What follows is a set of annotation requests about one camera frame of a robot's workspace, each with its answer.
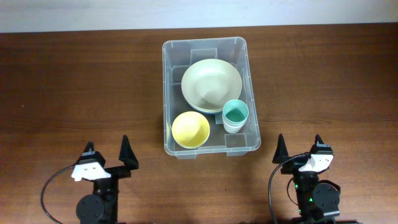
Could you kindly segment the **beige bowl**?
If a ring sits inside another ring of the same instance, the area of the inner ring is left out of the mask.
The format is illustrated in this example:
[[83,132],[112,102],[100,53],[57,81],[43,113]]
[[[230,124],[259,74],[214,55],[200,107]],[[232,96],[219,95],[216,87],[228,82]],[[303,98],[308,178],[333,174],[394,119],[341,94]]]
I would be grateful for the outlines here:
[[238,70],[220,59],[204,59],[191,65],[181,81],[183,96],[240,96],[243,81]]
[[198,109],[220,110],[223,109],[224,105],[229,100],[239,99],[239,96],[232,97],[227,95],[224,95],[223,97],[220,97],[218,95],[205,95],[205,96],[195,95],[194,98],[184,95],[183,97],[187,101],[187,103],[196,110]]

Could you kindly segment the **green cup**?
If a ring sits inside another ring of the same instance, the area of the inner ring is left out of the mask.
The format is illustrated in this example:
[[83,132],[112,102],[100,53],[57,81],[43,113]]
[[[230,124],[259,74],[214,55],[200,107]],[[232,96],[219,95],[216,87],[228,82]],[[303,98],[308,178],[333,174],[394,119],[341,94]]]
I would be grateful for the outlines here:
[[249,109],[241,100],[229,100],[223,107],[223,116],[231,125],[240,125],[247,121]]

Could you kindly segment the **cream cup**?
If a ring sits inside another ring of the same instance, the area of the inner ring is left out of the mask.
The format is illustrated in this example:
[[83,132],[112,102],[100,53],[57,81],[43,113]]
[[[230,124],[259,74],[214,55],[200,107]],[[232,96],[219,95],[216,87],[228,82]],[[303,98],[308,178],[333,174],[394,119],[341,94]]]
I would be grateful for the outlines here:
[[223,121],[224,129],[228,133],[231,133],[231,134],[238,133],[243,128],[243,126],[245,124],[246,124],[246,121],[242,121],[242,122],[238,122],[238,123],[229,122],[227,120]]

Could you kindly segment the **blue bowl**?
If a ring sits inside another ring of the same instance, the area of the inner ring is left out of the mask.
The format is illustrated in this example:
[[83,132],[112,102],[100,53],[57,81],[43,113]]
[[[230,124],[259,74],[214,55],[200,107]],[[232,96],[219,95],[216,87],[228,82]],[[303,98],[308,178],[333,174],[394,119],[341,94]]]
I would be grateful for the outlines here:
[[217,114],[217,113],[222,112],[222,110],[223,110],[223,109],[220,109],[220,110],[204,110],[204,109],[198,109],[199,112],[206,113],[206,114]]

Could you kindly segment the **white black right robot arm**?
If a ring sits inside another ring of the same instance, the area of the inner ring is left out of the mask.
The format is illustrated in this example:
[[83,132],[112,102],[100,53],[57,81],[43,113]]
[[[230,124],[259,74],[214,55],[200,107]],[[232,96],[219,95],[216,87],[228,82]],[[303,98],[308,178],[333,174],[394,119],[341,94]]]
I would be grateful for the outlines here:
[[277,147],[272,162],[277,167],[272,171],[268,183],[268,201],[272,219],[276,216],[272,207],[271,185],[277,171],[291,174],[295,184],[297,206],[300,216],[293,218],[293,223],[335,223],[340,215],[338,208],[341,188],[329,181],[320,180],[319,174],[329,169],[334,158],[330,145],[321,137],[315,136],[314,145],[308,152],[289,156],[282,134],[278,137]]

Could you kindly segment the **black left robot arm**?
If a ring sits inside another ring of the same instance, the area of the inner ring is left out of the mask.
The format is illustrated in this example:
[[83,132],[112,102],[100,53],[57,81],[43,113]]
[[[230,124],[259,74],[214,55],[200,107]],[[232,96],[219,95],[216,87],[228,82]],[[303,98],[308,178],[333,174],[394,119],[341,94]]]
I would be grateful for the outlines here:
[[119,160],[123,165],[105,168],[105,158],[89,142],[78,158],[72,178],[78,182],[93,183],[93,193],[84,196],[76,206],[80,223],[117,223],[119,180],[131,177],[131,171],[139,168],[137,157],[132,151],[128,137],[123,136]]

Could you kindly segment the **grey cup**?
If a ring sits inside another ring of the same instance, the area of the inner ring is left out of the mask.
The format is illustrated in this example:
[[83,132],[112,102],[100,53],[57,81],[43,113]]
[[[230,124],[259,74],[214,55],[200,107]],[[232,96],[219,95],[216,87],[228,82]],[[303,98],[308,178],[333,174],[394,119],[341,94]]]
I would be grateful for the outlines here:
[[225,115],[223,115],[223,126],[224,126],[225,130],[227,130],[228,132],[237,131],[237,130],[241,129],[246,124],[247,120],[248,120],[248,118],[245,118],[242,121],[238,121],[238,122],[231,121]]

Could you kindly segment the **yellow small bowl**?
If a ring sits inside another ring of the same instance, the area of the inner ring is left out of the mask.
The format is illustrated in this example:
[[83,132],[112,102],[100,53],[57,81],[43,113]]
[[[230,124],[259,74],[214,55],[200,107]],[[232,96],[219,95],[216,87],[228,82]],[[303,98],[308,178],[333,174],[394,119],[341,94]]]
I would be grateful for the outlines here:
[[172,136],[178,145],[195,149],[206,143],[210,137],[210,124],[201,113],[187,111],[173,121]]

